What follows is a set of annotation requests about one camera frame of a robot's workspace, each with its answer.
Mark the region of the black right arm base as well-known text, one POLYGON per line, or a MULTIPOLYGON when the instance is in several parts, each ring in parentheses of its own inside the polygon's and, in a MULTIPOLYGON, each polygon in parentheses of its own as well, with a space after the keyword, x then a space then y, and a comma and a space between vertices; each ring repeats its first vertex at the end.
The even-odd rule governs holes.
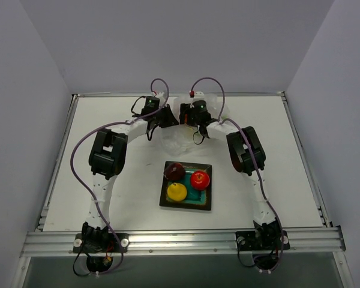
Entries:
POLYGON ((280 264, 283 253, 290 249, 288 234, 281 231, 275 221, 271 224, 254 224, 254 230, 236 231, 236 255, 245 268, 257 268, 260 273, 273 272, 280 264), (253 252, 252 262, 245 263, 241 252, 253 252))

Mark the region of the translucent white plastic bag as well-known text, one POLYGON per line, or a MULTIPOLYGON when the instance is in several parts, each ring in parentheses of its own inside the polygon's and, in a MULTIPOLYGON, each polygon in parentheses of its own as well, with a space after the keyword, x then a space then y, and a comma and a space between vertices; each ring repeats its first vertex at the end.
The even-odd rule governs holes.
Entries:
MULTIPOLYGON (((208 112, 213 118, 218 118, 223 105, 223 98, 216 94, 207 93, 205 99, 208 112)), ((192 103, 188 94, 181 94, 175 97, 170 103, 171 110, 177 120, 179 120, 180 105, 182 103, 192 103)), ((198 128, 186 124, 180 124, 169 128, 159 130, 160 141, 163 149, 172 156, 189 154, 200 146, 203 136, 199 133, 198 128)))

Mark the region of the dark brown fake fruit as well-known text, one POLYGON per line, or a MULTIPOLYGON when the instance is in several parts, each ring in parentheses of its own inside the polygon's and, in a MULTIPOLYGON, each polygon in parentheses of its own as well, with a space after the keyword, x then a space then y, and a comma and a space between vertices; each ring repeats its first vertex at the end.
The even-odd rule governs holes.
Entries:
POLYGON ((168 181, 175 182, 185 176, 185 168, 181 163, 171 163, 165 168, 163 175, 168 181))

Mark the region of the yellow fake fruit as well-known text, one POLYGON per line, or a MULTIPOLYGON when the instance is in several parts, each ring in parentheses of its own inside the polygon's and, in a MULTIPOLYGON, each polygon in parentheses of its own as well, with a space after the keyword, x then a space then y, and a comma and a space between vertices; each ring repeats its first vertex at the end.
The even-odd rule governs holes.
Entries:
POLYGON ((186 199, 188 190, 182 183, 174 182, 167 188, 167 196, 170 200, 181 202, 186 199))

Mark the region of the red fake fruit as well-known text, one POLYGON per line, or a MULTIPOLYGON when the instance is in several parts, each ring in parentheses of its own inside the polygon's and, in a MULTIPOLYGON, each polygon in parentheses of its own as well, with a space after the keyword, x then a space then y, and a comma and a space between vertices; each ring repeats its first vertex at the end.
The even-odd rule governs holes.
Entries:
POLYGON ((195 190, 202 191, 207 189, 210 181, 210 177, 205 171, 198 170, 193 172, 190 176, 190 185, 195 190))

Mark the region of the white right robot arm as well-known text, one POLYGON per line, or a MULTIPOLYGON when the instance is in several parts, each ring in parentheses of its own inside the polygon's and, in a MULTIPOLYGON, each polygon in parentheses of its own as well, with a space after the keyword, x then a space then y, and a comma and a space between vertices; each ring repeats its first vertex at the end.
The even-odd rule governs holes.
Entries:
POLYGON ((255 129, 251 126, 241 128, 230 118, 213 118, 205 100, 181 104, 179 121, 198 128, 204 138, 227 141, 233 167, 240 174, 249 177, 253 185, 250 196, 256 244, 266 248, 274 242, 283 242, 283 227, 265 187, 263 171, 266 154, 255 129))

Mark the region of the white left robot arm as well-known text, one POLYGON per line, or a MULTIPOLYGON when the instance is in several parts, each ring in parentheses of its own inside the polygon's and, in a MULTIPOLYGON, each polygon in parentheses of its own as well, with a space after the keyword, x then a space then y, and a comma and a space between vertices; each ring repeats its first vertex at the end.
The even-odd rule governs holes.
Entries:
POLYGON ((82 226, 82 234, 94 251, 103 251, 109 244, 110 202, 115 181, 125 165, 127 145, 157 127, 178 124, 169 104, 160 104, 158 97, 148 96, 141 112, 134 114, 133 119, 108 125, 96 132, 89 154, 91 205, 82 226))

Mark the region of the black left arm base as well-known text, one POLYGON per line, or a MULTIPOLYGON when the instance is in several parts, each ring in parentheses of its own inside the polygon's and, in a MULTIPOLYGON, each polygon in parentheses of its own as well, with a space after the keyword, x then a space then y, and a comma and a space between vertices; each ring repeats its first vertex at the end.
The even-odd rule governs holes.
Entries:
POLYGON ((129 234, 113 234, 108 227, 93 228, 85 222, 73 243, 73 253, 76 254, 73 272, 78 277, 110 273, 121 265, 128 246, 129 234), (76 262, 81 255, 86 256, 87 272, 76 270, 76 262))

